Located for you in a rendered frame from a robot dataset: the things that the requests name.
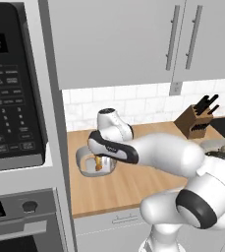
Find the clear grey meat container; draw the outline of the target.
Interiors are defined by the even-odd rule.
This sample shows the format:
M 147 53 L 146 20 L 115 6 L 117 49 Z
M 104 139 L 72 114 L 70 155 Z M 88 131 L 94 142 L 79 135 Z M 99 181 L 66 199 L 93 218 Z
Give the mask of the clear grey meat container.
M 86 177 L 99 177 L 111 174 L 117 161 L 111 157 L 102 157 L 102 169 L 95 170 L 95 155 L 88 146 L 83 146 L 76 151 L 76 164 L 80 173 Z

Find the narrow grey cupboard door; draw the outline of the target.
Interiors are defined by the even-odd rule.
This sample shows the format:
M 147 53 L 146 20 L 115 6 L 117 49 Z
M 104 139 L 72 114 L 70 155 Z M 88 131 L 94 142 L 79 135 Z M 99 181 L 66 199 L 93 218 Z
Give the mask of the narrow grey cupboard door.
M 186 70 L 197 5 L 203 8 L 192 65 Z M 215 79 L 225 79 L 225 0 L 187 0 L 173 81 Z

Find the grey drawer front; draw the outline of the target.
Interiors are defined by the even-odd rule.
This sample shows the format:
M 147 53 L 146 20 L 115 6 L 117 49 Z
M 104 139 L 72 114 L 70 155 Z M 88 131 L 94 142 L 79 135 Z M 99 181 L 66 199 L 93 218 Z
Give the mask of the grey drawer front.
M 126 217 L 128 215 L 136 215 L 139 219 L 120 224 L 112 223 L 112 220 L 117 216 Z M 74 225 L 76 236 L 97 234 L 103 231 L 120 231 L 127 228 L 129 230 L 135 229 L 136 231 L 142 229 L 144 233 L 150 231 L 150 225 L 142 219 L 139 208 L 74 219 Z

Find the grey wall socket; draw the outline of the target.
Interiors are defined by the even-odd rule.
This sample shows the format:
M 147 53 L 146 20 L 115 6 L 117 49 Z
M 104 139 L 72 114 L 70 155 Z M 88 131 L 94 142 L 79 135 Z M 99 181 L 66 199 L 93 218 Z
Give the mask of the grey wall socket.
M 169 95 L 180 95 L 182 90 L 182 82 L 174 82 L 170 86 Z

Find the brown knife block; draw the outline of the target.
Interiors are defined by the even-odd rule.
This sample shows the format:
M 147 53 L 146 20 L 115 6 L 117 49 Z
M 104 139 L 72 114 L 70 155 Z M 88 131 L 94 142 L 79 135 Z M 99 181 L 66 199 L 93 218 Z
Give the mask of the brown knife block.
M 191 104 L 175 121 L 177 128 L 187 139 L 200 139 L 205 136 L 206 128 L 213 119 L 213 112 L 219 107 L 210 106 L 218 99 L 205 95 L 197 104 Z

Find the wide grey cupboard door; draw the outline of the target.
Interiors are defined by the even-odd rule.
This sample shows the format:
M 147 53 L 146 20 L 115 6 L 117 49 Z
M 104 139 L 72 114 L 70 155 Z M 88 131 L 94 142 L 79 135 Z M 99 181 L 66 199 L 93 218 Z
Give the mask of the wide grey cupboard door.
M 169 83 L 186 0 L 48 0 L 59 87 Z M 180 5 L 170 71 L 171 20 Z

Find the black oven knob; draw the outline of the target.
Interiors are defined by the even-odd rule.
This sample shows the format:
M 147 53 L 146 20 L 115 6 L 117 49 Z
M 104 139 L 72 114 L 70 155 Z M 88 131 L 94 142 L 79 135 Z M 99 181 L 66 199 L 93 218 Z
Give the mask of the black oven knob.
M 25 213 L 34 213 L 37 208 L 35 201 L 26 201 L 23 203 L 23 210 Z

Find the grey lower cupboard door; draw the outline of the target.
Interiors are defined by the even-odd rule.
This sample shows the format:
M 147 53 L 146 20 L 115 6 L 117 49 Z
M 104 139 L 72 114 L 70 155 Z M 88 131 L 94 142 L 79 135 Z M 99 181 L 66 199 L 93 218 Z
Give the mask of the grey lower cupboard door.
M 141 224 L 78 235 L 78 252 L 139 252 L 149 234 L 150 228 Z

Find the grey pan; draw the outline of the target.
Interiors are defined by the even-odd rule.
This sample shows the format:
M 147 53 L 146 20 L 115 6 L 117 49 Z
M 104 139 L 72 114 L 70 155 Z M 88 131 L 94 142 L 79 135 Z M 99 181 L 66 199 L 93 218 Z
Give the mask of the grey pan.
M 205 140 L 199 144 L 206 153 L 220 152 L 225 154 L 225 139 Z

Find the grey tall appliance cabinet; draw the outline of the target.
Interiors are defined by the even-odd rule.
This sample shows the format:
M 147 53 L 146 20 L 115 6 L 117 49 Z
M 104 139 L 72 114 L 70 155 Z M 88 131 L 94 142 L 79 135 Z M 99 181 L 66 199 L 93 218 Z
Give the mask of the grey tall appliance cabinet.
M 58 87 L 47 0 L 0 0 L 22 2 L 44 123 L 47 135 L 45 162 L 41 166 L 0 170 L 0 196 L 55 189 L 57 210 L 68 252 L 77 252 L 71 216 L 67 134 L 62 93 Z

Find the black microwave oven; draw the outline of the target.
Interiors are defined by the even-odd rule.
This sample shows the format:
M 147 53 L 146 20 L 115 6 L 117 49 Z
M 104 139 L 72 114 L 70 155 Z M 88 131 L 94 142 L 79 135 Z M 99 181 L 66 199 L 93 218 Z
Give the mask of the black microwave oven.
M 25 4 L 0 2 L 0 170 L 43 165 L 46 144 Z

